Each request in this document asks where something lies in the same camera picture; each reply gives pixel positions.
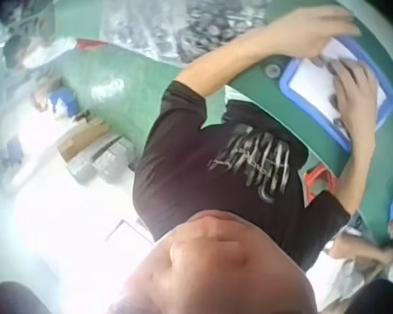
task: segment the black t-shirt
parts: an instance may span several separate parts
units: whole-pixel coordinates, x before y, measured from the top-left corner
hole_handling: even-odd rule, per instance
[[[349,215],[328,192],[305,207],[297,171],[307,150],[260,109],[242,116],[202,128],[205,99],[171,83],[136,170],[134,205],[155,241],[199,211],[234,213],[308,270]]]

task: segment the fingers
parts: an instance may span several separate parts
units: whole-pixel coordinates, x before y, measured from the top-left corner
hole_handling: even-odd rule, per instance
[[[332,62],[331,64],[337,78],[341,81],[342,87],[346,94],[355,92],[356,83],[349,70],[341,62]]]
[[[336,91],[336,97],[338,101],[338,107],[344,107],[347,103],[346,101],[346,92],[345,89],[343,88],[343,84],[339,77],[334,77],[333,78],[333,85],[335,87]]]
[[[320,32],[324,37],[361,35],[358,26],[347,20],[324,20],[320,25]]]
[[[364,66],[365,75],[369,81],[369,84],[373,91],[377,92],[377,79],[375,78],[374,72],[367,66]]]
[[[342,64],[350,71],[355,83],[357,85],[364,85],[369,83],[365,74],[365,67],[358,61],[344,60]]]
[[[312,16],[318,18],[350,18],[351,13],[337,5],[324,5],[307,9]]]
[[[352,60],[336,61],[331,66],[347,92],[353,91],[355,86],[377,90],[377,80],[368,66]]]

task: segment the man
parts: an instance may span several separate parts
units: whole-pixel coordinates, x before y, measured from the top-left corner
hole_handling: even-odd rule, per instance
[[[373,74],[356,62],[333,64],[352,158],[336,195],[321,193],[307,208],[297,173],[307,149],[244,101],[227,104],[225,123],[202,128],[204,98],[268,56],[313,58],[332,37],[359,34],[339,7],[300,9],[179,74],[134,183],[136,209],[158,242],[112,312],[316,312],[304,271],[360,206],[375,148]]]

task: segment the graphic print on shirt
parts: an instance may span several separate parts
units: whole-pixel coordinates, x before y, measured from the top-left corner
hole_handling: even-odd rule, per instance
[[[239,125],[234,129],[227,147],[208,162],[208,170],[222,167],[235,175],[244,171],[246,186],[256,186],[259,197],[274,203],[279,190],[284,193],[290,177],[290,146],[269,133]]]

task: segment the white paper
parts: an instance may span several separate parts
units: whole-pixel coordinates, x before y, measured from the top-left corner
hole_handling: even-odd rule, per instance
[[[357,60],[356,56],[336,39],[332,39],[325,47],[322,56],[327,60]],[[334,119],[341,117],[339,111],[333,108],[329,102],[330,96],[335,94],[335,88],[333,87],[333,75],[326,67],[317,67],[309,59],[304,59],[299,64],[296,73],[290,80],[289,86],[294,92],[306,99],[311,105],[315,106],[332,123]],[[385,100],[386,94],[379,86],[377,92],[378,108],[381,107]],[[344,130],[339,131],[349,139]]]

